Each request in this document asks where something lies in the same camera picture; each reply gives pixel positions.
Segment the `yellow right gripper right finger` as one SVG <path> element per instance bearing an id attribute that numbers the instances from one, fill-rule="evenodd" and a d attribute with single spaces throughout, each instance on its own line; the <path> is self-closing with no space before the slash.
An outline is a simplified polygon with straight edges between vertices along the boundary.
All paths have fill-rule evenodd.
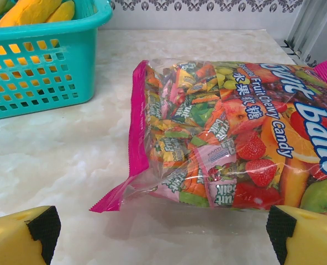
<path id="1" fill-rule="evenodd" d="M 280 264 L 327 265 L 327 212 L 273 205 L 266 230 Z"/>

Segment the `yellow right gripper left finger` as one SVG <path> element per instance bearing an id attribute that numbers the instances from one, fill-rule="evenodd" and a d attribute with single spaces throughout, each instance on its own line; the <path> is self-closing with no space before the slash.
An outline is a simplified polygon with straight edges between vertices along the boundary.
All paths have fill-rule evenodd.
<path id="1" fill-rule="evenodd" d="M 0 217 L 0 264 L 50 264 L 60 230 L 55 206 Z"/>

